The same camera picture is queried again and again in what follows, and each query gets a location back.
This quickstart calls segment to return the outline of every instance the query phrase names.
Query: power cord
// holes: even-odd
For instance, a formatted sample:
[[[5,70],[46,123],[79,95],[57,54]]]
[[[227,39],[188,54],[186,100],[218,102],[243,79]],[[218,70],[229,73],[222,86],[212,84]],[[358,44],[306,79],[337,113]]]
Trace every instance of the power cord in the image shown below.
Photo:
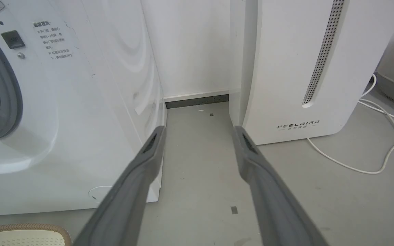
[[[361,95],[361,97],[367,95],[367,94],[375,87],[375,85],[377,84],[377,77],[376,77],[375,75],[372,75],[372,76],[373,76],[373,84],[372,84],[372,86],[371,86],[366,92],[364,92],[364,93]],[[364,103],[363,101],[365,101],[366,103],[370,103],[370,104],[376,106],[377,108],[374,108],[374,107],[372,107],[372,106],[370,106],[370,105]],[[373,101],[369,101],[369,100],[362,99],[362,98],[360,98],[360,100],[358,101],[358,103],[359,103],[359,104],[362,104],[362,105],[364,105],[364,106],[366,106],[366,107],[368,107],[368,108],[370,108],[370,109],[373,109],[373,110],[375,110],[375,111],[378,111],[378,112],[381,112],[381,113],[387,115],[387,117],[389,118],[389,120],[391,121],[391,123],[392,123],[392,125],[393,125],[393,127],[394,127],[394,120],[393,120],[394,115],[389,114],[385,109],[383,109],[383,108],[382,108],[381,106],[379,106],[378,104],[374,103]],[[386,165],[387,165],[387,161],[388,161],[388,159],[389,159],[389,156],[390,156],[390,154],[392,153],[392,151],[394,150],[394,145],[393,145],[393,146],[390,148],[390,150],[387,152],[387,155],[386,155],[386,157],[384,158],[383,165],[381,166],[381,168],[380,168],[378,171],[376,171],[376,172],[369,172],[369,171],[363,171],[363,170],[360,170],[360,169],[357,169],[357,168],[353,168],[353,167],[351,167],[351,166],[348,166],[348,165],[346,165],[346,164],[344,164],[344,163],[341,163],[341,162],[337,161],[336,159],[334,159],[334,158],[328,156],[327,154],[323,153],[319,148],[317,148],[317,146],[311,141],[311,139],[307,138],[307,140],[308,140],[308,142],[310,142],[310,144],[314,147],[314,149],[316,149],[316,150],[317,150],[320,154],[322,154],[324,157],[326,157],[326,158],[330,159],[331,161],[337,163],[338,165],[342,165],[342,166],[344,166],[344,167],[346,167],[346,168],[348,168],[348,169],[350,169],[350,170],[353,170],[353,171],[356,171],[356,172],[359,172],[359,173],[365,173],[365,174],[378,174],[378,173],[381,173],[381,172],[386,168]]]

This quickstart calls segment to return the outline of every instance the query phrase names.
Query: white washing machine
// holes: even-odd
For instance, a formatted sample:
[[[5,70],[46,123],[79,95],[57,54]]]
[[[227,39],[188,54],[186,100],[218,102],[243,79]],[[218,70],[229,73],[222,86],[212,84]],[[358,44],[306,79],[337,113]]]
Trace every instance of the white washing machine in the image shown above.
[[[0,0],[0,215],[97,207],[165,124],[139,0]]]

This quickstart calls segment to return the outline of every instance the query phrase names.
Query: dark gray baseboard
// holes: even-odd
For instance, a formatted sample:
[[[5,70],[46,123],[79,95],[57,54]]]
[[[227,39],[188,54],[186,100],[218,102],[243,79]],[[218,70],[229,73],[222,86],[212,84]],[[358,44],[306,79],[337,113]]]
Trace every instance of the dark gray baseboard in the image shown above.
[[[188,99],[188,100],[182,100],[182,101],[169,101],[169,102],[166,102],[165,104],[166,104],[167,109],[173,109],[173,108],[181,108],[181,107],[194,106],[194,105],[200,105],[200,104],[222,103],[224,101],[229,101],[229,94]]]

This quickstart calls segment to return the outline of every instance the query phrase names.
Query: gray tiled floor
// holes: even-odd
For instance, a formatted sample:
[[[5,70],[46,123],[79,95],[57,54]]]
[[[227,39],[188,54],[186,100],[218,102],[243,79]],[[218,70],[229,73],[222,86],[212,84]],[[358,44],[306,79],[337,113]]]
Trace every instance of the gray tiled floor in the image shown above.
[[[372,95],[394,114],[392,102]],[[227,102],[168,110],[160,200],[147,205],[140,246],[261,244],[249,188],[237,171],[231,128]],[[394,131],[384,115],[357,106],[341,132],[312,141],[344,163],[377,170]],[[306,140],[260,149],[331,245],[394,245],[394,152],[383,173],[365,175],[325,159]],[[92,211],[0,216],[0,224],[53,223],[74,237]]]

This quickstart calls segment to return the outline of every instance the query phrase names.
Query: perforated grille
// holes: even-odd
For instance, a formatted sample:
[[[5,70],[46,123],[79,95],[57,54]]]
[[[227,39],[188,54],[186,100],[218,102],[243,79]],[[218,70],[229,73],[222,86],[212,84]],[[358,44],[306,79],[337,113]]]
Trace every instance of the perforated grille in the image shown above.
[[[319,56],[317,57],[316,67],[314,67],[313,75],[311,76],[310,84],[308,85],[308,89],[306,90],[302,104],[309,103],[313,98],[314,92],[316,91],[317,84],[319,83],[323,68],[325,67],[326,59],[328,58],[338,21],[340,20],[343,3],[344,0],[333,1],[331,13],[329,14],[328,26],[326,28],[325,36],[323,37]]]

